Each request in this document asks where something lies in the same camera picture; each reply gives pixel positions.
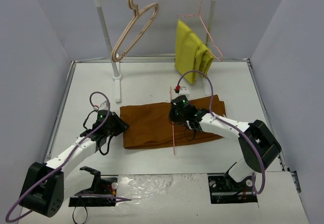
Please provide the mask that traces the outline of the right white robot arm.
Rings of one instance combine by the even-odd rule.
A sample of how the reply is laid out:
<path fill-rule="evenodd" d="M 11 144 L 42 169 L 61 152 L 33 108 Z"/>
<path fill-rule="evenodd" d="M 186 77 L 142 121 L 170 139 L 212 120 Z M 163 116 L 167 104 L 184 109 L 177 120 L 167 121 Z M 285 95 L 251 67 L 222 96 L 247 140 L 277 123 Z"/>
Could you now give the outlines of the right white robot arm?
<path fill-rule="evenodd" d="M 265 170 L 281 152 L 281 145 L 261 120 L 242 122 L 217 115 L 207 109 L 197 109 L 185 100 L 171 102 L 170 119 L 186 126 L 194 132 L 211 133 L 239 144 L 242 159 L 235 162 L 224 174 L 225 186 L 230 190 L 238 189 L 244 179 L 260 173 L 262 182 L 260 194 L 265 186 Z"/>

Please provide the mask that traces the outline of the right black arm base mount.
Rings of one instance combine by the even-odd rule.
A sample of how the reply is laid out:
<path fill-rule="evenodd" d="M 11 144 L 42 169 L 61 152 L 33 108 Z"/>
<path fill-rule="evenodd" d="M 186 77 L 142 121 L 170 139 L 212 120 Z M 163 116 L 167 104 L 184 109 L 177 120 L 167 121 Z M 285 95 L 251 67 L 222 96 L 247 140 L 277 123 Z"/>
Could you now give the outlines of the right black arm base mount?
<path fill-rule="evenodd" d="M 252 190 L 252 178 L 246 177 L 236 183 L 226 179 L 224 174 L 208 174 L 211 204 L 257 203 L 257 196 Z"/>

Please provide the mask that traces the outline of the brown trousers with striped waistband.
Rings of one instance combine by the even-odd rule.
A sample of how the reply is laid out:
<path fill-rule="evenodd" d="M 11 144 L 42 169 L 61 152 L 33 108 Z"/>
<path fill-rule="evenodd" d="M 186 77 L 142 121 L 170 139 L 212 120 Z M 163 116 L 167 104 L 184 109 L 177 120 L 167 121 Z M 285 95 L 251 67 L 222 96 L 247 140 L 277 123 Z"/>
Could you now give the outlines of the brown trousers with striped waistband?
<path fill-rule="evenodd" d="M 130 126 L 123 134 L 124 148 L 140 150 L 172 147 L 170 108 L 170 103 L 120 107 L 120 118 Z M 175 126 L 174 130 L 175 146 L 194 145 L 222 138 L 205 132 L 198 132 L 193 138 L 193 133 L 184 126 Z"/>

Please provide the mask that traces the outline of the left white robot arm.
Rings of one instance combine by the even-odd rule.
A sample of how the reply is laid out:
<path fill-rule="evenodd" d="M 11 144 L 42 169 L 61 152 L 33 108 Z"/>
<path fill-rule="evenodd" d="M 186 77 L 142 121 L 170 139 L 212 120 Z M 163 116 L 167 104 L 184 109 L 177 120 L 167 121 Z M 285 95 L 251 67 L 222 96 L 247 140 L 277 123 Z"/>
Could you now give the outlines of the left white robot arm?
<path fill-rule="evenodd" d="M 72 177 L 71 172 L 129 127 L 115 112 L 98 110 L 92 128 L 82 132 L 70 147 L 45 163 L 35 162 L 29 167 L 18 204 L 52 217 L 70 196 L 85 189 L 91 193 L 99 191 L 102 186 L 99 171 L 82 167 L 81 174 L 89 173 L 85 180 Z"/>

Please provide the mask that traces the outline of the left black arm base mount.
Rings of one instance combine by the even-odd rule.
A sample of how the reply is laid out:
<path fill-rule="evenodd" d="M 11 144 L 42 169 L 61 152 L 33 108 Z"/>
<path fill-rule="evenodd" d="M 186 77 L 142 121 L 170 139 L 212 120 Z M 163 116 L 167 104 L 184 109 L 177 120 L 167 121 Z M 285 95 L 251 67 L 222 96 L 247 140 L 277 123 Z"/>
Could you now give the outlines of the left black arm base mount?
<path fill-rule="evenodd" d="M 64 194 L 69 198 L 69 207 L 85 209 L 88 220 L 88 207 L 113 207 L 119 201 L 116 196 L 117 177 L 103 177 L 101 172 L 83 166 L 77 173 L 66 178 Z"/>

